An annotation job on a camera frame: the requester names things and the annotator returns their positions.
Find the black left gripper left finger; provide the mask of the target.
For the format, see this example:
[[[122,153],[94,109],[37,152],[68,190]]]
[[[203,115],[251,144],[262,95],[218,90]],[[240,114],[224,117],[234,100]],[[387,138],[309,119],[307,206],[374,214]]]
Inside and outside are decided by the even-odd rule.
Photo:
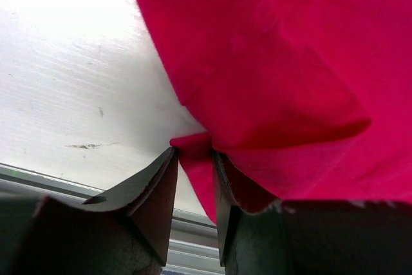
[[[145,169],[79,204],[1,199],[2,274],[159,274],[178,174],[170,147]]]

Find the red t-shirt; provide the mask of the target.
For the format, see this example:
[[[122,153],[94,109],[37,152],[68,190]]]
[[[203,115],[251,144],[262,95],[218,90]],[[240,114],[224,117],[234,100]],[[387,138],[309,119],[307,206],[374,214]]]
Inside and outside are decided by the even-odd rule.
[[[136,0],[207,216],[212,151],[281,199],[411,201],[411,0]]]

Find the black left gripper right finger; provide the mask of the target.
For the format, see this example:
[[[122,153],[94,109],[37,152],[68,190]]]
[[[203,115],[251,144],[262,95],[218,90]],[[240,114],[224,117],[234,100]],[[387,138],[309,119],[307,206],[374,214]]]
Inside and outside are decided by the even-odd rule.
[[[220,263],[227,274],[410,274],[411,206],[280,200],[214,153]]]

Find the aluminium frame rails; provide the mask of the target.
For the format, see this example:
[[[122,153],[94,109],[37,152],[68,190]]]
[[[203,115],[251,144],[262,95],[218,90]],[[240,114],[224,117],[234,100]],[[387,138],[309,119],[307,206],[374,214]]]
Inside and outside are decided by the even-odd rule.
[[[135,263],[153,263],[164,274],[223,274],[216,226],[190,210],[197,198],[181,187],[175,159],[158,159],[107,191],[50,176],[1,166],[1,187],[12,194],[1,205],[28,207],[21,254],[30,241],[46,236],[46,222],[68,246],[85,237],[85,252],[93,244],[104,253]]]

